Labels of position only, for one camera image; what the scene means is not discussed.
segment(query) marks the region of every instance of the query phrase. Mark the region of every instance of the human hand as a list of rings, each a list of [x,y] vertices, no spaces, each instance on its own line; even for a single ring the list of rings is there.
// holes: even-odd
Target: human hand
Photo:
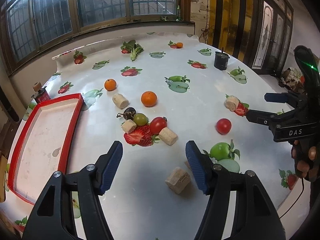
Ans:
[[[295,140],[294,141],[294,145],[298,145],[298,143],[299,143],[299,140]],[[292,148],[292,151],[291,151],[291,157],[293,159],[295,159],[297,157],[297,152],[296,152],[294,147]],[[309,149],[308,157],[312,161],[316,158],[316,147],[315,146],[312,146]],[[309,178],[312,178],[312,177],[314,177],[314,176],[316,176],[318,174],[319,166],[318,167],[313,167],[310,170],[309,164],[306,163],[305,161],[301,160],[297,164],[297,170],[302,172],[301,178],[305,178],[307,176],[308,172],[309,172]]]

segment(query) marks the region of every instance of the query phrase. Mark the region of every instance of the windowsill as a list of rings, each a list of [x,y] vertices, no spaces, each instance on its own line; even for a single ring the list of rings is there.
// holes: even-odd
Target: windowsill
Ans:
[[[96,29],[92,29],[90,31],[85,31],[83,33],[77,33],[76,35],[73,35],[71,37],[66,38],[65,40],[59,42],[58,44],[55,44],[38,54],[36,54],[33,58],[22,64],[20,67],[18,67],[15,71],[13,71],[10,76],[15,75],[18,71],[23,69],[25,66],[30,64],[31,62],[37,60],[38,58],[42,57],[43,55],[49,53],[50,51],[54,49],[58,49],[62,46],[67,45],[68,43],[83,39],[85,37],[91,36],[92,34],[99,34],[99,33],[105,33],[105,32],[111,32],[115,30],[121,30],[121,29],[127,29],[127,28],[134,28],[134,27],[141,27],[141,26],[161,26],[161,25],[180,25],[180,26],[193,26],[195,28],[195,23],[194,22],[187,22],[187,21],[140,21],[140,22],[126,22],[122,24],[117,24],[113,26],[105,26],[105,27],[97,27]]]

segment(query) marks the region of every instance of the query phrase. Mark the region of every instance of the cherry tomato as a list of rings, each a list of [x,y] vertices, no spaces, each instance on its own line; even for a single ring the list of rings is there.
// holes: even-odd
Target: cherry tomato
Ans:
[[[156,117],[150,123],[150,132],[159,134],[163,128],[167,127],[167,119],[165,117]]]
[[[216,130],[221,134],[227,134],[231,130],[231,122],[226,119],[220,119],[216,124]]]

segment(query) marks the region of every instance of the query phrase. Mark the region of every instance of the screw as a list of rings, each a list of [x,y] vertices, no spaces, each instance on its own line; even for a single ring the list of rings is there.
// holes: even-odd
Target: screw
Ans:
[[[61,171],[55,171],[55,172],[53,173],[53,176],[54,176],[55,178],[60,177],[60,176],[61,176]]]
[[[213,169],[216,170],[216,171],[221,171],[222,170],[222,166],[219,165],[219,164],[215,164],[215,165],[213,165]]]
[[[250,177],[253,177],[254,175],[256,175],[256,174],[254,173],[254,171],[251,171],[251,170],[248,170],[246,173],[247,173],[247,175],[249,175]]]
[[[95,167],[96,167],[96,166],[94,166],[94,164],[89,164],[89,165],[86,167],[86,169],[87,169],[87,171],[93,171]]]

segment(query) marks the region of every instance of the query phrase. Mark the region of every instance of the green grape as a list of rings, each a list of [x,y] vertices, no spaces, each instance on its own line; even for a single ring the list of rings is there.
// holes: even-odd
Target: green grape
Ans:
[[[142,113],[137,113],[134,115],[133,117],[133,121],[139,125],[139,126],[142,126],[142,125],[145,125],[147,122],[148,122],[148,119],[147,117],[142,114]]]

